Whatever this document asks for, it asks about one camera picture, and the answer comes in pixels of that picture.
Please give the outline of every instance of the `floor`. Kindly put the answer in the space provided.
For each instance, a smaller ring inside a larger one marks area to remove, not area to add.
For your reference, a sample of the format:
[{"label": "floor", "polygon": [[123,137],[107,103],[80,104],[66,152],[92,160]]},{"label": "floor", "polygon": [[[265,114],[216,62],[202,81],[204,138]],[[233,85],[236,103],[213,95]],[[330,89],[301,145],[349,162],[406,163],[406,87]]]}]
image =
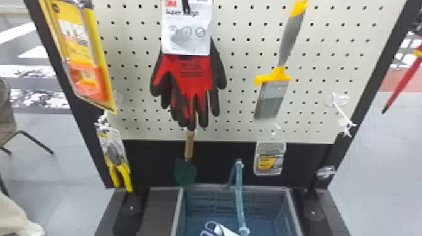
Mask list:
[{"label": "floor", "polygon": [[0,51],[0,78],[10,84],[11,102],[16,112],[70,113],[28,14],[0,14]]},{"label": "floor", "polygon": [[16,114],[16,119],[55,155],[23,136],[6,145],[13,155],[0,153],[0,173],[12,199],[50,236],[93,235],[113,190],[104,188],[73,116]]},{"label": "floor", "polygon": [[353,236],[421,235],[422,94],[379,92],[329,190]]}]

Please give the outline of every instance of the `black display frame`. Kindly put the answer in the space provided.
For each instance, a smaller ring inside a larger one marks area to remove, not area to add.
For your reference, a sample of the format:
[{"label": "black display frame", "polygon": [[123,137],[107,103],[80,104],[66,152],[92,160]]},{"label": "black display frame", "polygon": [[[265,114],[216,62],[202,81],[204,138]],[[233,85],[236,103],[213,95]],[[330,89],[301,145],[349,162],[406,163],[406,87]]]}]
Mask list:
[{"label": "black display frame", "polygon": [[[46,48],[51,65],[54,67],[59,84],[66,95],[100,177],[106,187],[113,188],[93,125],[102,115],[102,111],[79,99],[73,93],[39,2],[36,0],[24,1],[35,22],[38,34]],[[353,136],[356,135],[364,120],[389,65],[408,31],[408,26],[415,19],[421,6],[422,1],[420,0],[407,0],[404,5],[353,113],[352,120],[358,124],[355,129],[351,130]],[[315,172],[322,166],[339,167],[352,141],[353,138],[338,135],[334,144],[288,144],[283,174],[276,177],[257,177],[253,174],[251,163],[253,162],[254,142],[198,141],[195,143],[193,163],[198,168],[197,181],[201,183],[223,183],[227,179],[234,160],[242,158],[245,164],[244,180],[247,185],[274,185],[305,189],[310,186],[327,188],[331,178],[318,180],[315,178]],[[132,169],[131,177],[135,190],[149,186],[176,186],[173,177],[174,160],[183,158],[183,141],[125,140],[124,145]]]}]

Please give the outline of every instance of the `packaged pliers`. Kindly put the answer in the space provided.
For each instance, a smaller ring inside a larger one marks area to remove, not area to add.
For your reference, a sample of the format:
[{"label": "packaged pliers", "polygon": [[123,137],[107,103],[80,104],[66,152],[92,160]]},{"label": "packaged pliers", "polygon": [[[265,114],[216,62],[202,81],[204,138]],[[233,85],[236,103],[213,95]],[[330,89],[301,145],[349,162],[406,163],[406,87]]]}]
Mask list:
[{"label": "packaged pliers", "polygon": [[109,167],[110,177],[116,188],[120,187],[118,170],[123,178],[124,186],[128,192],[132,192],[131,169],[126,158],[123,141],[118,129],[110,126],[107,120],[107,112],[98,118],[94,124],[101,149],[104,154],[106,165]]},{"label": "packaged pliers", "polygon": [[128,192],[132,192],[132,183],[131,183],[131,170],[129,169],[129,165],[126,162],[123,154],[120,154],[117,150],[117,147],[113,142],[110,142],[107,145],[107,151],[104,154],[105,163],[109,167],[110,177],[113,181],[113,184],[116,188],[120,187],[120,180],[117,175],[116,169],[120,172],[121,176],[123,177],[124,186]]}]

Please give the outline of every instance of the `yellow pliers handle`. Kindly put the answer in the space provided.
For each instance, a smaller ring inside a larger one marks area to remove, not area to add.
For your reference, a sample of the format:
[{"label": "yellow pliers handle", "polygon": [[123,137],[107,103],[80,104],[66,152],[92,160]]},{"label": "yellow pliers handle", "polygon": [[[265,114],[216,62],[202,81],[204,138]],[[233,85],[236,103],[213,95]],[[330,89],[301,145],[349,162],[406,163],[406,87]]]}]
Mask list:
[{"label": "yellow pliers handle", "polygon": [[126,163],[122,163],[121,165],[117,166],[120,174],[122,174],[124,186],[128,192],[132,192],[132,183],[131,183],[131,176],[129,166]]},{"label": "yellow pliers handle", "polygon": [[128,192],[132,192],[133,187],[132,187],[132,182],[131,182],[131,176],[130,176],[131,171],[129,169],[129,166],[126,163],[122,163],[119,166],[116,166],[108,157],[105,157],[105,163],[109,167],[110,177],[111,177],[111,180],[113,181],[114,186],[116,188],[120,187],[120,180],[116,171],[116,168],[117,168],[123,177],[124,186],[126,187],[126,190]]},{"label": "yellow pliers handle", "polygon": [[120,181],[119,181],[119,177],[117,176],[116,166],[113,164],[113,162],[111,162],[111,160],[107,156],[105,157],[105,163],[109,167],[110,177],[111,177],[111,180],[113,181],[114,186],[116,188],[120,187]]}]

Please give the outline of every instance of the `red tool handle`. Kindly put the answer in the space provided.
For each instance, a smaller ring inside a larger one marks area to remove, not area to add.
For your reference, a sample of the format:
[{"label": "red tool handle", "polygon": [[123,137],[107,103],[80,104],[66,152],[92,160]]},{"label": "red tool handle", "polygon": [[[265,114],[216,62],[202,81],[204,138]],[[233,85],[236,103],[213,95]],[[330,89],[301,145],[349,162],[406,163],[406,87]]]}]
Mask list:
[{"label": "red tool handle", "polygon": [[[419,47],[416,50],[422,50],[422,44],[419,45]],[[392,103],[395,101],[397,96],[403,91],[403,89],[406,87],[406,85],[409,83],[409,81],[412,79],[414,73],[418,70],[419,66],[421,65],[422,58],[417,57],[417,59],[413,62],[413,64],[410,66],[408,71],[404,74],[404,77],[400,80],[399,84],[397,84],[396,89],[392,93],[390,99],[388,100],[386,106],[382,110],[382,113],[384,114],[388,108],[392,105]]]}]

